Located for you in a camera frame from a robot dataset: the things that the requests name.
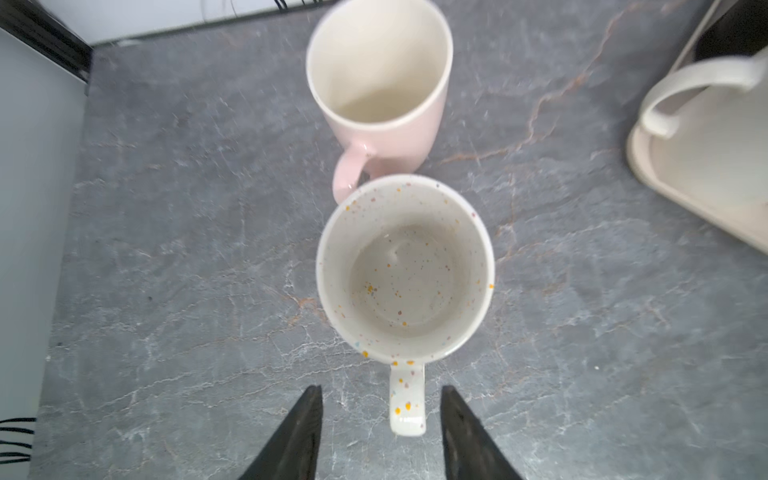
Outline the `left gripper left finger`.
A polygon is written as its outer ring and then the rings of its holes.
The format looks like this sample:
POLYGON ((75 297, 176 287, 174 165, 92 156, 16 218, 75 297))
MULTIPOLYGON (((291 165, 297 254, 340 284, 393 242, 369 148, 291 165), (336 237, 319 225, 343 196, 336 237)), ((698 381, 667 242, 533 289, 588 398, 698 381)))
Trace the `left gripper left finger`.
POLYGON ((239 479, 314 479, 322 419, 322 388, 310 385, 239 479))

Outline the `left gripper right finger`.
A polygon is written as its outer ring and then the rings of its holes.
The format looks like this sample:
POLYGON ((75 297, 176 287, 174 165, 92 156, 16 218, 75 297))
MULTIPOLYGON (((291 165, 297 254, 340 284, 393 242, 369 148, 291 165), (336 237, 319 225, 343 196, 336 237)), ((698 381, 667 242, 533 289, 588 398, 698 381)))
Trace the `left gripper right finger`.
POLYGON ((523 479, 454 386, 442 387, 440 418, 448 480, 523 479))

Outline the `speckled cream mug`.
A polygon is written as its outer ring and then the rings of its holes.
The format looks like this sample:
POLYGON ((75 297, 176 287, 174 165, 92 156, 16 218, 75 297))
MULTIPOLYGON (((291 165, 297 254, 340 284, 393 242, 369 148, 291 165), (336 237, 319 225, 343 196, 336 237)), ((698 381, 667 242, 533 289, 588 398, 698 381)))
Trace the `speckled cream mug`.
POLYGON ((476 209, 428 177, 368 182, 329 218, 316 283, 334 330, 389 367, 392 432, 423 435, 426 366, 473 336, 495 288, 493 248, 476 209))

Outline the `pink mug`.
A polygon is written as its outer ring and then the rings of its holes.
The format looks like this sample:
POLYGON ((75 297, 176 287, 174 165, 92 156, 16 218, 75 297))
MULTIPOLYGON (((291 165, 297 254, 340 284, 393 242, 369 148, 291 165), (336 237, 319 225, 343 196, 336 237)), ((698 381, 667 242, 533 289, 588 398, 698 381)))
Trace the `pink mug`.
POLYGON ((343 147, 337 203, 361 175, 410 174, 432 150, 446 103, 454 44, 432 1, 336 3, 308 44, 308 86, 343 147))

